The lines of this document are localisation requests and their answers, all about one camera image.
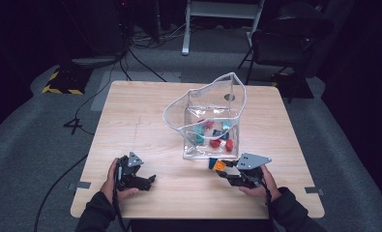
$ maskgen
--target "gray carpet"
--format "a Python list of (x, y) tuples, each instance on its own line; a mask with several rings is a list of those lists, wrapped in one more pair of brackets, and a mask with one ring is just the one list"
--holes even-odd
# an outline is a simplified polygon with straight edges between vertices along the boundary
[[(230, 72), (243, 80), (248, 65), (236, 68), (248, 50), (247, 30), (198, 31), (191, 36), (187, 57), (181, 55), (181, 37), (158, 48), (132, 47), (132, 52), (157, 73), (180, 73), (182, 82), (210, 83)], [(148, 72), (130, 54), (125, 62), (129, 72)], [(36, 77), (31, 86), (34, 97), (0, 126), (0, 231), (31, 231), (51, 185), (89, 152), (93, 135), (87, 132), (95, 132), (101, 116), (97, 109), (91, 110), (92, 99), (112, 67), (94, 70), (85, 95), (43, 94), (55, 68)], [(121, 71), (118, 66), (114, 69), (116, 73)], [(273, 71), (255, 67), (252, 76), (263, 80)], [(323, 82), (310, 78), (309, 86), (314, 99), (284, 102), (314, 182), (327, 193), (321, 196), (326, 215), (317, 221), (328, 231), (382, 232), (380, 191), (320, 99)], [(71, 129), (63, 125), (74, 118), (77, 110), (87, 132), (77, 130), (71, 135)], [(66, 175), (47, 198), (39, 231), (74, 230), (77, 218), (70, 214), (73, 191), (67, 187), (79, 181), (83, 164)], [(118, 231), (116, 221), (109, 231)]]

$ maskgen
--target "red block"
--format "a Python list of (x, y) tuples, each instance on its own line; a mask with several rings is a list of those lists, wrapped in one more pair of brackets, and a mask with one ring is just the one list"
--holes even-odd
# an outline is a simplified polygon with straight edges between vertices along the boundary
[(205, 130), (210, 130), (214, 126), (215, 122), (208, 121), (205, 123)]
[(209, 144), (211, 144), (213, 148), (217, 148), (220, 146), (220, 139), (211, 140), (209, 141)]
[(231, 152), (233, 150), (233, 140), (227, 139), (226, 140), (226, 151)]

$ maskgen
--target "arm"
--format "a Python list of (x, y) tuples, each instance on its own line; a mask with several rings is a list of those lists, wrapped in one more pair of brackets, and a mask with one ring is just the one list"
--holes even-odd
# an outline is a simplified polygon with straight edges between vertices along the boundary
[(115, 219), (115, 210), (103, 192), (97, 192), (87, 203), (75, 231), (106, 231)]
[(296, 196), (288, 188), (279, 188), (281, 196), (275, 199), (270, 207), (271, 212), (286, 231), (325, 232), (317, 222), (308, 216), (308, 210), (296, 200)]
[[(261, 168), (263, 171), (263, 178), (272, 194), (271, 204), (269, 206), (271, 214), (273, 218), (286, 229), (286, 231), (326, 231), (308, 216), (308, 210), (296, 200), (293, 192), (288, 188), (278, 188), (275, 179), (267, 167), (263, 165)], [(247, 195), (258, 197), (263, 202), (266, 202), (266, 190), (263, 186), (252, 189), (239, 187), (239, 190)]]
[[(109, 223), (115, 219), (116, 213), (112, 206), (112, 192), (117, 160), (115, 159), (109, 167), (106, 181), (103, 183), (101, 190), (87, 203), (75, 231), (105, 231)], [(138, 188), (118, 190), (118, 201), (121, 202), (138, 191)]]

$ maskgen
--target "equipment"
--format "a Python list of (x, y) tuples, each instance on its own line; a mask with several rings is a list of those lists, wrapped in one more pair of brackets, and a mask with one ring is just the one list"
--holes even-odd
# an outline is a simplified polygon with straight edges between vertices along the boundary
[(112, 194), (112, 205), (115, 209), (116, 215), (121, 225), (123, 232), (129, 231), (122, 221), (121, 209), (118, 202), (118, 190), (128, 188), (137, 188), (139, 190), (149, 190), (152, 183), (155, 181), (157, 175), (153, 175), (148, 179), (137, 177), (136, 172), (139, 170), (143, 160), (140, 159), (135, 153), (130, 152), (130, 156), (123, 156), (118, 159), (114, 174), (114, 188)]
[(130, 152), (129, 157), (123, 156), (118, 159), (115, 168), (115, 187), (121, 191), (126, 188), (149, 190), (157, 175), (153, 175), (148, 179), (137, 177), (136, 172), (139, 170), (141, 164), (143, 164), (143, 160), (133, 152)]
[(263, 172), (260, 166), (271, 161), (272, 159), (270, 158), (243, 153), (238, 160), (217, 160), (217, 162), (222, 162), (227, 167), (236, 166), (236, 168), (240, 171), (239, 175), (229, 175), (224, 171), (224, 169), (216, 169), (216, 172), (220, 177), (226, 178), (231, 186), (253, 189), (263, 185)]

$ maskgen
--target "person's hand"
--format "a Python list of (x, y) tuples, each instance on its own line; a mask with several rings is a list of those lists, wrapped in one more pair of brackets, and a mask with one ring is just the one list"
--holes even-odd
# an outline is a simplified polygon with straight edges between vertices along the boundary
[[(108, 176), (106, 178), (106, 181), (103, 183), (103, 186), (101, 187), (100, 191), (103, 192), (103, 194), (106, 196), (106, 199), (108, 199), (109, 203), (112, 205), (112, 192), (113, 192), (113, 186), (114, 186), (114, 173), (116, 168), (116, 163), (118, 159), (115, 158), (115, 160), (112, 162), (111, 166), (108, 170)], [(138, 188), (127, 188), (123, 191), (117, 190), (118, 192), (118, 201), (123, 201), (127, 199), (128, 197), (136, 194), (139, 192)]]
[[(279, 192), (278, 187), (276, 186), (275, 179), (273, 178), (272, 174), (269, 172), (267, 167), (265, 165), (262, 165), (260, 167), (262, 168), (263, 178), (266, 181), (267, 188), (272, 194), (272, 201), (274, 201), (281, 196), (281, 193)], [(244, 192), (246, 195), (258, 197), (263, 202), (267, 201), (266, 190), (263, 186), (260, 186), (258, 188), (239, 187), (239, 190)]]

